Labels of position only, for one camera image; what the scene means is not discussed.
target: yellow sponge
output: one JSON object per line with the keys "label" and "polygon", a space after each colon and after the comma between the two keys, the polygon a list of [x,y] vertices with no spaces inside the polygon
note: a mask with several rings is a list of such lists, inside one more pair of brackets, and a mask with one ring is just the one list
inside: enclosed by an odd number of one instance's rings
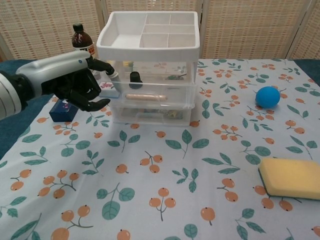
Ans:
{"label": "yellow sponge", "polygon": [[320,165],[315,161],[263,158],[259,172],[271,196],[320,200]]}

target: blue box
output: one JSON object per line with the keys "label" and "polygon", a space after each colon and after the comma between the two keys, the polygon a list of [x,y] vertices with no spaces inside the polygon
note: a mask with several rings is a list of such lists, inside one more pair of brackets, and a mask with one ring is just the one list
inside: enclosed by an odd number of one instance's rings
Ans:
{"label": "blue box", "polygon": [[49,114],[54,122],[72,122],[78,108],[66,100],[58,100]]}

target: bottle label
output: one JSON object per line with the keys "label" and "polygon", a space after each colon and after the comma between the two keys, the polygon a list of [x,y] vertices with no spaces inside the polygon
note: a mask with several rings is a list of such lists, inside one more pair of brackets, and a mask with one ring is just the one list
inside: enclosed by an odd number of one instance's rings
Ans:
{"label": "bottle label", "polygon": [[94,44],[91,44],[90,46],[86,46],[86,47],[74,47],[75,50],[81,50],[81,51],[87,51],[89,52],[92,56],[94,56],[95,54],[95,47]]}

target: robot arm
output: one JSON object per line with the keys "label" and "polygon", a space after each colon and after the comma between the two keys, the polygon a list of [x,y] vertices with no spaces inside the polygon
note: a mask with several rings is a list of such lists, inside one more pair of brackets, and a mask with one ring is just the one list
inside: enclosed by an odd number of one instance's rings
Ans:
{"label": "robot arm", "polygon": [[27,63],[8,75],[0,71],[0,120],[25,109],[27,101],[55,94],[82,111],[98,111],[110,100],[92,102],[101,89],[91,71],[118,76],[106,62],[93,59],[87,51],[73,51]]}

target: tablecloth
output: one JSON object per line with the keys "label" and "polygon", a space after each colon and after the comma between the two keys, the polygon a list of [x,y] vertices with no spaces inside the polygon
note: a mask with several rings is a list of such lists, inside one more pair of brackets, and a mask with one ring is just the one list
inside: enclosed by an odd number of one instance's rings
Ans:
{"label": "tablecloth", "polygon": [[[201,59],[190,126],[52,122],[0,161],[3,240],[316,240],[320,202],[269,197],[263,157],[319,161],[320,88],[288,59]],[[255,104],[274,86],[274,109]]]}

